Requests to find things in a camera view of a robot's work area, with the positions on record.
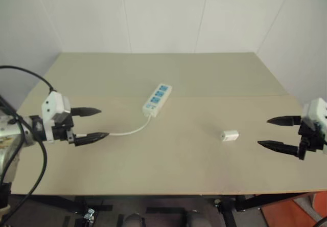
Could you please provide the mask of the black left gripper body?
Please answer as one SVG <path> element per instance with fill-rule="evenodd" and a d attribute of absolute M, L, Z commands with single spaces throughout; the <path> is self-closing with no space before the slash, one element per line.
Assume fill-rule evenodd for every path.
<path fill-rule="evenodd" d="M 69 144 L 74 144 L 75 134 L 73 127 L 72 115 L 68 115 L 62 122 L 55 122 L 55 125 L 52 127 L 54 140 L 67 141 Z"/>

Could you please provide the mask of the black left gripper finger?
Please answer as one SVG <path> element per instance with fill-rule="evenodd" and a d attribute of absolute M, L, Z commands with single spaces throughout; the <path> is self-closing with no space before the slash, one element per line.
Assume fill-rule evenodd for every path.
<path fill-rule="evenodd" d="M 101 113 L 102 111 L 92 107 L 75 107 L 71 108 L 71 116 L 87 117 Z"/>
<path fill-rule="evenodd" d="M 82 146 L 95 143 L 109 136 L 107 132 L 94 132 L 88 134 L 77 134 L 74 136 L 75 146 Z"/>

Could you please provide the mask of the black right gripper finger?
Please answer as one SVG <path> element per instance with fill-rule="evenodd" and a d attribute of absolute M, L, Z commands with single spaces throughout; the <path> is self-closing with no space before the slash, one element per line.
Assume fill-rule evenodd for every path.
<path fill-rule="evenodd" d="M 282 142 L 278 141 L 271 141 L 271 140 L 265 140 L 265 141 L 258 141 L 258 144 L 261 146 L 270 149 L 272 151 L 292 155 L 295 157 L 298 157 L 298 147 L 292 146 L 292 145 L 286 145 Z"/>
<path fill-rule="evenodd" d="M 278 126 L 294 126 L 301 124 L 301 116 L 281 116 L 267 120 L 267 123 Z"/>

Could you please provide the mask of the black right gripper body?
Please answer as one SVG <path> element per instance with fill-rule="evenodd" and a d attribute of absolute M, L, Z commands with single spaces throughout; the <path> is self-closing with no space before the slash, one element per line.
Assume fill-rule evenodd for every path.
<path fill-rule="evenodd" d="M 325 130 L 318 122 L 301 121 L 298 134 L 301 136 L 297 157 L 304 160 L 307 151 L 316 152 L 326 151 L 326 135 Z"/>

